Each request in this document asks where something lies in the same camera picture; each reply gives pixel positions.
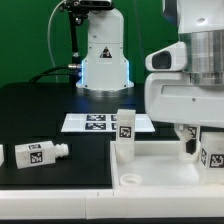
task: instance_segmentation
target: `bottle cap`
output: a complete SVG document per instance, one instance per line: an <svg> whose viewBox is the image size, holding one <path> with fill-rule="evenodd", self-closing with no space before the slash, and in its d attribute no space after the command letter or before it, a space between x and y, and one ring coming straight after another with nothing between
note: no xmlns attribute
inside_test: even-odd
<svg viewBox="0 0 224 224"><path fill-rule="evenodd" d="M61 144L61 145L56 145L55 147L56 147L55 158L68 156L69 154L68 145Z"/></svg>

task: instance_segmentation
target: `robot logo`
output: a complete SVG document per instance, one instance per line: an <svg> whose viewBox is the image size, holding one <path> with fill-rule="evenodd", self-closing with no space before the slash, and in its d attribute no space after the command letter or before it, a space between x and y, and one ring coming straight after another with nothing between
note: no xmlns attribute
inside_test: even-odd
<svg viewBox="0 0 224 224"><path fill-rule="evenodd" d="M102 54L100 55L100 58L112 58L111 53L108 49L108 47L105 47Z"/></svg>

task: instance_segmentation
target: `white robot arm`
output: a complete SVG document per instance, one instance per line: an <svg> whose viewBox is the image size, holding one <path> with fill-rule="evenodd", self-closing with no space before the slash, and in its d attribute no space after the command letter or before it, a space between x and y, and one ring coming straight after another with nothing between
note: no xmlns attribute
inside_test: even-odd
<svg viewBox="0 0 224 224"><path fill-rule="evenodd" d="M194 161L200 126L224 127L224 0L163 0L163 7L178 26L179 42L146 58L154 72L145 84L146 112L175 124L180 157Z"/></svg>
<svg viewBox="0 0 224 224"><path fill-rule="evenodd" d="M69 12L73 63L81 64L77 91L96 97L131 91L134 84L129 80L129 62L123 54L124 19L112 0L66 0L61 7ZM74 26L82 25L85 19L89 20L88 52L81 62Z"/></svg>

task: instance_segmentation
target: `white platform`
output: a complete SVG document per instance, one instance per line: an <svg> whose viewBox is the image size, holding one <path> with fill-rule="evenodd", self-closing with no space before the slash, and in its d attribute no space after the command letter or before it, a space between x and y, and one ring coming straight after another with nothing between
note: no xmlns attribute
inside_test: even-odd
<svg viewBox="0 0 224 224"><path fill-rule="evenodd" d="M105 121L87 121L88 115L105 115ZM62 132L115 132L116 129L112 128L112 124L116 125L116 121L111 119L111 116L116 114L67 114ZM86 124L105 124L106 129L86 130ZM155 129L147 114L136 114L135 132L154 132Z"/></svg>
<svg viewBox="0 0 224 224"><path fill-rule="evenodd" d="M199 167L178 161L179 142L136 142L133 163L116 162L113 189L0 191L0 220L224 217L224 186L204 185ZM142 185L122 186L125 173Z"/></svg>

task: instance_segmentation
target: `green wall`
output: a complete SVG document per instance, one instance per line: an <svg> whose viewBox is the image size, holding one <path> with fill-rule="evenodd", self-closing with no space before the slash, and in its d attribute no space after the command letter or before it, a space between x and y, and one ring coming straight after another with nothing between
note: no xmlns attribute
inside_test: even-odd
<svg viewBox="0 0 224 224"><path fill-rule="evenodd" d="M59 2L0 1L0 87L12 82L27 82L52 67L47 48L47 26ZM130 61L131 80L144 83L149 74L145 70L145 57L176 42L176 28L161 16L161 0L114 0L114 3L125 19L124 54ZM78 27L80 53L83 57L87 49L86 29L87 22ZM56 64L70 63L70 33L66 12L56 14L51 35Z"/></svg>

